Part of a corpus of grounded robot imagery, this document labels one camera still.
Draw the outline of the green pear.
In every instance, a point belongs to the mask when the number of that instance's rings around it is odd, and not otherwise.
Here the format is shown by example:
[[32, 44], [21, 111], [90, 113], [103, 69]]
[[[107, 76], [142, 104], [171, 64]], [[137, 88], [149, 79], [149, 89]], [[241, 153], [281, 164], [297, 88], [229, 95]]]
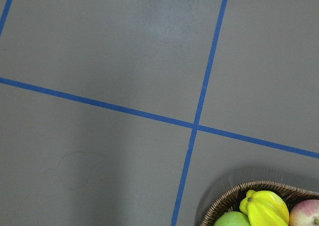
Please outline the green pear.
[[214, 226], [250, 226], [249, 219], [246, 215], [240, 212], [231, 211], [219, 217]]

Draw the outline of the yellow starfruit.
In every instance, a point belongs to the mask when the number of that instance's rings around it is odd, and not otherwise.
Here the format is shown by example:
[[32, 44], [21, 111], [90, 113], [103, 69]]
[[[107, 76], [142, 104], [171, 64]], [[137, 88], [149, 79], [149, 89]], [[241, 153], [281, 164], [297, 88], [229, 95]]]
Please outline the yellow starfruit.
[[289, 210], [281, 197], [272, 191], [248, 190], [240, 202], [240, 211], [252, 226], [287, 226]]

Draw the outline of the pink apple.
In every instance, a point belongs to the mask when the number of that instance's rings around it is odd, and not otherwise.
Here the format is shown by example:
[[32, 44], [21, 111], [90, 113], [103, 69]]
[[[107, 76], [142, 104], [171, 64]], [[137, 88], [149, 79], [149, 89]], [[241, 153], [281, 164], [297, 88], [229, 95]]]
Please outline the pink apple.
[[296, 204], [290, 212], [290, 226], [318, 226], [319, 201], [305, 200]]

